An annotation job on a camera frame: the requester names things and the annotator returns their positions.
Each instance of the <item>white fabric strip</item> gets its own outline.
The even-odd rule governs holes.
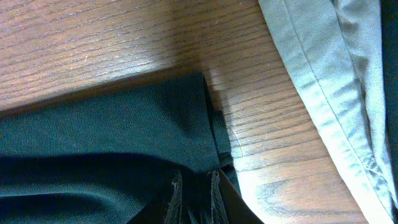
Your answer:
[[[259,3],[286,69],[367,221],[393,223],[379,2]]]

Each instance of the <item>wooden table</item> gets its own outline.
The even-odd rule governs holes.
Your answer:
[[[265,223],[366,223],[256,1],[2,0],[0,111],[204,71],[243,199]]]

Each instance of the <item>dark green fabric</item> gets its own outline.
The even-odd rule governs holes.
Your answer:
[[[127,223],[156,197],[167,204],[177,170],[195,223],[209,172],[238,189],[201,73],[3,118],[0,133],[0,222]]]
[[[386,93],[387,136],[398,195],[398,1],[381,1],[382,56]]]

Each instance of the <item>cloth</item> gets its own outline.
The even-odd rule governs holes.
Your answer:
[[[387,133],[391,148],[394,181],[398,186],[398,1],[381,1],[381,6]]]
[[[2,118],[0,133],[1,223],[127,223],[154,201],[166,223],[211,223],[214,170],[239,191],[201,73]]]
[[[380,2],[259,1],[286,69],[369,223],[397,205],[386,141]]]

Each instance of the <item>wooden surface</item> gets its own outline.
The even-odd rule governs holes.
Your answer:
[[[204,71],[265,223],[366,223],[256,1],[2,0],[3,115]]]

